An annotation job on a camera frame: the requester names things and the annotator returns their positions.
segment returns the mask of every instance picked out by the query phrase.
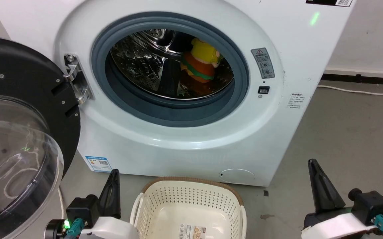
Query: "basket handle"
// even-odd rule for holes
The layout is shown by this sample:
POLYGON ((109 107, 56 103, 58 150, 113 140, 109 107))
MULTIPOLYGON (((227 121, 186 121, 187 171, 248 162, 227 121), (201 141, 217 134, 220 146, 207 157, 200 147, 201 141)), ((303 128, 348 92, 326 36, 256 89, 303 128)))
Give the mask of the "basket handle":
POLYGON ((141 209, 141 198, 143 197, 143 193, 140 193, 137 198, 134 201, 134 205, 132 206, 131 216, 129 217, 129 223, 132 224, 134 227, 135 220, 137 219, 137 216, 140 213, 141 209))
POLYGON ((248 221, 246 218, 246 210, 245 207, 241 206, 242 208, 242 239, 246 238, 246 230, 248 226, 248 221))

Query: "warning label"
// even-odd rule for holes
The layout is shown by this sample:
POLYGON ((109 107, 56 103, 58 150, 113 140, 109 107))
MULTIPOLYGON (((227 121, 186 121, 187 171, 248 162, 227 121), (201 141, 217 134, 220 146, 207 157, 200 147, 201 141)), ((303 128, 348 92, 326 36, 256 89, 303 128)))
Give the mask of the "warning label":
POLYGON ((108 162, 107 158, 104 157, 94 157, 94 156, 85 156, 88 163, 91 165, 91 168, 95 172, 111 172, 112 167, 108 162))
POLYGON ((291 109, 300 109, 302 108, 305 101, 305 97, 301 93, 292 93, 290 94, 289 102, 287 103, 286 108, 291 109))
POLYGON ((181 224, 178 239, 205 239, 205 235, 206 227, 181 224))
POLYGON ((272 67, 270 56, 266 48, 258 48, 251 50, 260 68, 261 77, 263 79, 274 78, 274 68, 272 67))

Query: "qr code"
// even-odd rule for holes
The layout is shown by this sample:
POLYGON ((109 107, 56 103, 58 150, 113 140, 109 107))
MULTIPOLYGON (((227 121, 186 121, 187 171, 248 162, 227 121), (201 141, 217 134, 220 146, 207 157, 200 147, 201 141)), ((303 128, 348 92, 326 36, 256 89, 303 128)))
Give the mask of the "qr code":
POLYGON ((336 1, 336 6, 345 6, 349 7, 351 5, 352 0, 338 0, 336 1))

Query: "white wall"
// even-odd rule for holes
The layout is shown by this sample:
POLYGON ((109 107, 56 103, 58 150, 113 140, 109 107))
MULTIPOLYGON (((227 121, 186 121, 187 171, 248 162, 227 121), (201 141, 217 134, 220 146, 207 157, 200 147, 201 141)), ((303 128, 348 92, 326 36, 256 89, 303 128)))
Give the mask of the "white wall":
POLYGON ((383 0, 352 4, 354 10, 326 73, 383 77, 383 0))

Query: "hamburger plush toy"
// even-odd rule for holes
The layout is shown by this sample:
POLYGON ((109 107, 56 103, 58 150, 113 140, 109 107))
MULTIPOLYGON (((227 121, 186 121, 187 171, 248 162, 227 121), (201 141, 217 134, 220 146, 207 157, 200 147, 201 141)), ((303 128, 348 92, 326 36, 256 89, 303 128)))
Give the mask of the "hamburger plush toy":
POLYGON ((221 54, 207 42, 194 38, 191 41, 193 48, 183 54, 180 67, 187 74, 201 83, 207 83, 214 79, 215 68, 222 59, 221 54))

